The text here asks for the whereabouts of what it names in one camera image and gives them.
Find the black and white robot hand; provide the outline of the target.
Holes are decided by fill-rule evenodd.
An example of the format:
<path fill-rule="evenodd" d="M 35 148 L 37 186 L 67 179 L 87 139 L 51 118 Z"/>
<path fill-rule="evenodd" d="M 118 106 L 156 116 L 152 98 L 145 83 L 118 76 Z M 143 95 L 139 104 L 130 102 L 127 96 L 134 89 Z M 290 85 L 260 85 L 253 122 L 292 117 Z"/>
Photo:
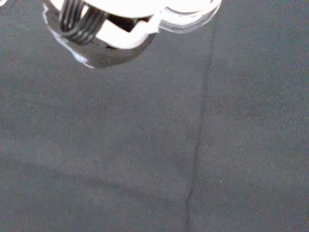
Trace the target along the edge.
<path fill-rule="evenodd" d="M 164 0 L 45 0 L 52 28 L 77 45 L 99 39 L 116 49 L 140 46 L 159 30 Z"/>

